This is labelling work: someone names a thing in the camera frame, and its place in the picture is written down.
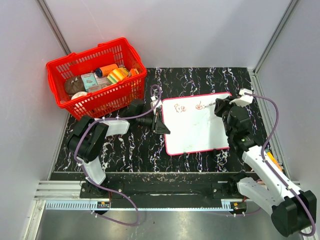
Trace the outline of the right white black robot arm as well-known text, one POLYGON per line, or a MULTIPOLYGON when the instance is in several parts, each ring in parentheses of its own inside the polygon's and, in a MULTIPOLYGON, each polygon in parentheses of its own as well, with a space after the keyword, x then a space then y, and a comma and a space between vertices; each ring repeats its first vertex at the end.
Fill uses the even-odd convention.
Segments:
POLYGON ((242 195, 255 202, 284 237, 301 233, 306 228, 311 231, 304 236, 313 236, 316 232, 316 196, 310 190, 301 190, 273 163, 264 146, 249 130, 247 110, 237 101, 232 96, 216 99, 214 113, 222 119, 230 150, 254 170, 264 186, 252 177, 238 173, 227 186, 228 194, 233 198, 242 195))

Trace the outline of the pink framed whiteboard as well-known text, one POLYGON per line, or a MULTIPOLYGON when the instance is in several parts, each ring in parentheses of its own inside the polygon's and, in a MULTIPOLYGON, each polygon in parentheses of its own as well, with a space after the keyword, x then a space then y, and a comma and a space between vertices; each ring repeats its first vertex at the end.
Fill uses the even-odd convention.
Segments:
POLYGON ((229 97, 229 92, 167 98, 162 101, 165 149, 170 156, 229 148, 223 121, 215 107, 204 108, 216 99, 229 97))

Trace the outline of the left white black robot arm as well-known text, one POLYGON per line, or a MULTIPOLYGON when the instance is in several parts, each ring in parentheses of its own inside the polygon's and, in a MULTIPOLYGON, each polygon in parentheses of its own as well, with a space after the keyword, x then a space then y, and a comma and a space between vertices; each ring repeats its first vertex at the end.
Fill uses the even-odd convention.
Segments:
POLYGON ((162 106, 160 99, 154 99, 147 110, 142 99, 134 99, 120 117, 93 118, 84 115, 78 121, 67 140, 67 149, 73 154, 75 161, 91 183, 91 192, 98 198, 107 195, 107 176, 99 160, 105 138, 113 135, 124 135, 135 127, 148 127, 156 134, 170 134, 160 118, 162 106))

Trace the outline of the red whiteboard marker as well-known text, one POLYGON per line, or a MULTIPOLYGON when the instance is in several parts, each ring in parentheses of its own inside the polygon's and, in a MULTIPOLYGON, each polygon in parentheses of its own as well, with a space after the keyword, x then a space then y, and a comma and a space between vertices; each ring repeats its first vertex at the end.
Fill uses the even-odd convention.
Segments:
POLYGON ((208 108, 208 107, 211 107, 211 106, 214 106, 214 105, 216 105, 215 102, 210 103, 210 104, 208 104, 208 105, 204 105, 203 108, 208 108))

